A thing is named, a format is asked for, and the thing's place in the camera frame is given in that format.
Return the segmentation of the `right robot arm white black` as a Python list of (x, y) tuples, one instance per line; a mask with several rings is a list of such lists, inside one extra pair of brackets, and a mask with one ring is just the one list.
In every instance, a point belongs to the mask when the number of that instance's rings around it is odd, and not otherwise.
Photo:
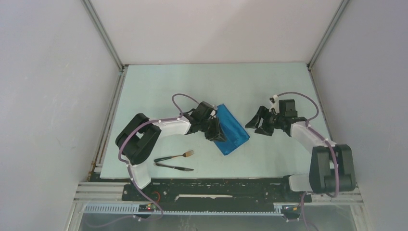
[(340, 192), (353, 191), (357, 183), (351, 147), (319, 134), (305, 117), (298, 116), (293, 99), (270, 101), (271, 108), (260, 106), (245, 128), (266, 136), (282, 130), (311, 155), (309, 173), (290, 175), (288, 183), (280, 187), (282, 199), (292, 201), (299, 192), (335, 197)]

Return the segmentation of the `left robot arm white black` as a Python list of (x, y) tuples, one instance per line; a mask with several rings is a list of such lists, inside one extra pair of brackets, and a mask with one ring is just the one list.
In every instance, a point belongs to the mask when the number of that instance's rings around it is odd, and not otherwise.
[(160, 138), (173, 135), (204, 133), (209, 141), (226, 142), (227, 137), (217, 117), (217, 109), (207, 102), (200, 102), (195, 109), (180, 112), (177, 117), (152, 120), (143, 113), (136, 114), (119, 133), (115, 144), (118, 159), (125, 163), (130, 180), (135, 185), (133, 193), (140, 200), (151, 197), (151, 177), (145, 161)]

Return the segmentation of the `blue cloth napkin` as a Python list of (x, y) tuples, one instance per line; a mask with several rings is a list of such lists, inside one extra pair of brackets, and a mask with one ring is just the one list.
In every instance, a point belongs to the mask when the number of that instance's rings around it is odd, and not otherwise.
[(226, 137), (226, 141), (215, 141), (215, 145), (224, 156), (227, 156), (249, 141), (250, 136), (229, 111), (225, 104), (217, 106), (217, 118)]

